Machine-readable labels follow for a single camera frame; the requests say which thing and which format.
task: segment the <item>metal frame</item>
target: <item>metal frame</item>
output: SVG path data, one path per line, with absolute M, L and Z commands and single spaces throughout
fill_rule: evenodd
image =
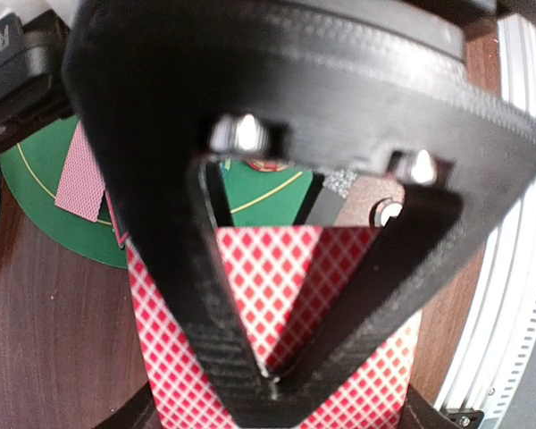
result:
M 413 40 L 296 2 L 80 9 L 64 65 L 74 107 L 136 248 L 238 425 L 309 415 L 466 262 L 536 175 L 536 121 L 467 83 L 452 55 Z M 426 150 L 440 173 L 431 186 L 399 176 L 401 214 L 278 374 L 254 359 L 214 238 L 216 217 L 230 220 L 218 188 L 213 210 L 205 167 L 223 114 L 259 118 L 279 134 L 265 154 L 318 171 L 383 175 Z

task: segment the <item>green circular board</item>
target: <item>green circular board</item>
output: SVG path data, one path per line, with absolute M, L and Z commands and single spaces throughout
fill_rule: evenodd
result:
M 0 167 L 21 209 L 46 235 L 84 257 L 125 268 L 125 252 L 117 245 L 105 201 L 99 223 L 82 219 L 54 204 L 77 123 L 75 117 L 54 122 L 2 154 Z
M 107 204 L 92 223 L 58 208 L 55 192 L 78 120 L 57 121 L 0 156 L 2 173 L 24 213 L 45 234 L 84 257 L 125 268 Z M 291 225 L 312 181 L 311 172 L 289 168 L 257 172 L 229 163 L 224 184 L 236 226 Z

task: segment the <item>yellow line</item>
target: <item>yellow line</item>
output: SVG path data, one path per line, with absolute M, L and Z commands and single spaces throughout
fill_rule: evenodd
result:
M 290 185 L 290 183 L 292 181 L 294 181 L 295 179 L 297 179 L 298 177 L 300 177 L 302 174 L 304 174 L 304 172 L 297 172 L 294 176 L 290 177 L 288 180 L 284 181 L 281 185 L 277 186 L 276 188 L 272 189 L 271 191 L 269 192 L 266 192 L 264 195 L 258 197 L 258 198 L 255 198 L 253 199 L 252 201 L 249 201 L 247 202 L 246 204 L 243 204 L 242 206 L 239 206 L 239 207 L 236 207 L 236 208 L 233 208 L 232 210 L 230 210 L 230 213 L 231 214 L 235 214 L 235 213 L 238 213 L 238 212 L 241 212 L 242 210 L 246 209 L 246 208 L 249 208 L 250 206 L 253 206 L 254 204 L 257 204 L 259 203 L 260 201 L 263 201 L 269 197 L 271 197 L 272 195 L 274 195 L 276 192 L 286 188 L 288 185 Z
M 21 150 L 21 146 L 20 146 L 20 143 L 18 143 L 16 145 L 18 147 L 18 151 L 20 152 L 20 156 L 21 156 L 21 160 L 24 162 L 24 164 L 26 165 L 26 168 L 28 169 L 28 172 L 31 174 L 31 176 L 34 178 L 34 180 L 36 181 L 36 183 L 40 186 L 41 189 L 44 190 L 44 192 L 49 195 L 52 199 L 55 199 L 55 195 L 54 193 L 46 188 L 46 185 L 44 183 L 42 183 L 42 181 L 37 177 L 37 175 L 34 173 L 34 171 L 32 170 L 32 168 L 29 166 L 28 164 L 28 160 L 26 159 L 26 156 L 24 155 L 24 153 L 22 152 Z M 98 219 L 97 220 L 97 223 L 101 223 L 102 225 L 107 225 L 107 226 L 113 226 L 111 224 L 111 222 L 107 222 L 107 221 L 102 221 L 101 219 Z

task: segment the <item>brown wooden surface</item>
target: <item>brown wooden surface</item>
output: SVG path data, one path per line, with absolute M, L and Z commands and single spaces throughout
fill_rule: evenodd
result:
M 500 94 L 500 69 L 496 33 L 469 42 L 466 48 L 469 79 Z M 465 327 L 482 264 L 482 250 L 423 310 L 411 383 L 433 402 L 445 380 Z
M 146 381 L 126 271 L 49 239 L 2 181 L 0 429 L 89 429 Z

